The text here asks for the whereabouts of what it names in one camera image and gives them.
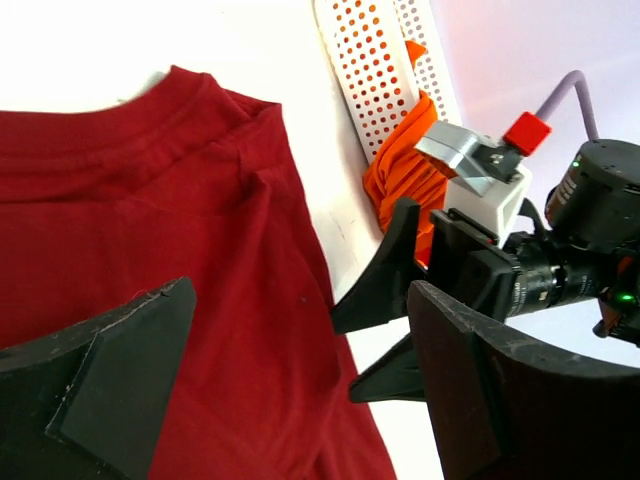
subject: orange fabric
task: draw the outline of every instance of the orange fabric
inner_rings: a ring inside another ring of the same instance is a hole
[[[417,58],[426,52],[424,47],[413,42],[407,42],[407,50],[414,65]],[[391,132],[364,175],[364,188],[378,213],[378,223],[383,232],[389,227],[398,198],[411,197],[420,203],[415,254],[416,259],[425,265],[431,255],[433,240],[429,214],[431,210],[444,206],[447,179],[413,147],[436,120],[433,102],[426,93],[420,92],[416,106]]]

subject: red fabric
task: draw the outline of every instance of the red fabric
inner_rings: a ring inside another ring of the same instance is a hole
[[[0,174],[0,347],[194,282],[152,480],[395,478],[279,105],[174,67],[113,109],[1,112]]]

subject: cable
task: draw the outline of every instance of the cable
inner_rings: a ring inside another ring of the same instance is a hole
[[[584,128],[587,130],[587,137],[589,137],[589,140],[597,140],[599,138],[598,128],[596,127],[596,119],[593,114],[591,97],[589,96],[589,87],[587,87],[587,80],[584,73],[580,70],[574,70],[565,75],[558,86],[551,92],[549,98],[540,106],[536,112],[536,117],[540,120],[547,120],[555,109],[558,108],[558,105],[569,90],[571,90],[571,87],[575,87],[578,94],[578,102],[580,103],[580,110],[582,111]]]

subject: dark red towel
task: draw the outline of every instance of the dark red towel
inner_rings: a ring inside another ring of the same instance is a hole
[[[0,112],[0,225],[0,347],[192,278],[152,480],[395,478],[279,105],[174,67],[113,109]]]

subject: white perforated basket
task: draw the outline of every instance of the white perforated basket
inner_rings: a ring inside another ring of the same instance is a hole
[[[315,0],[318,26],[369,163],[415,106],[419,88],[441,119],[459,123],[435,22],[422,1]],[[416,64],[419,78],[407,53],[409,39],[428,49]]]

